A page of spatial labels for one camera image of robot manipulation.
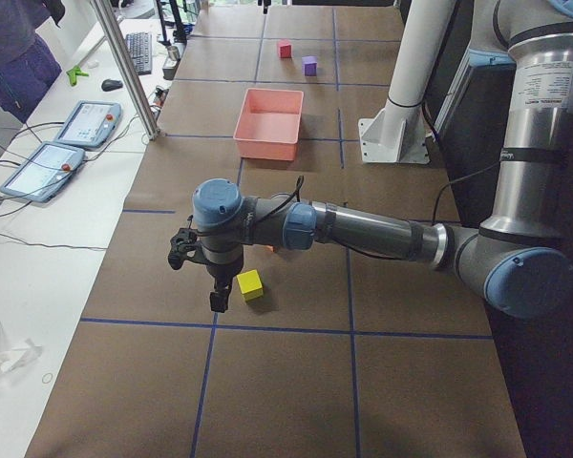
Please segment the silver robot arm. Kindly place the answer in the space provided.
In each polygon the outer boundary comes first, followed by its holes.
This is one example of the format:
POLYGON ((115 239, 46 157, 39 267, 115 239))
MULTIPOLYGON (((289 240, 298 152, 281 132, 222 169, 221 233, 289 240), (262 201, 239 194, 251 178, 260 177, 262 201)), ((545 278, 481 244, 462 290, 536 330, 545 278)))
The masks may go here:
POLYGON ((515 76, 492 212, 478 228, 419 222, 300 199, 245 197, 210 179, 192 197, 170 262, 203 264, 213 310, 223 312, 247 245, 307 250, 334 243, 381 260, 419 261, 450 271, 489 305, 528 319, 573 301, 573 263, 559 248, 562 171, 573 127, 573 1, 478 1, 470 60, 515 76))

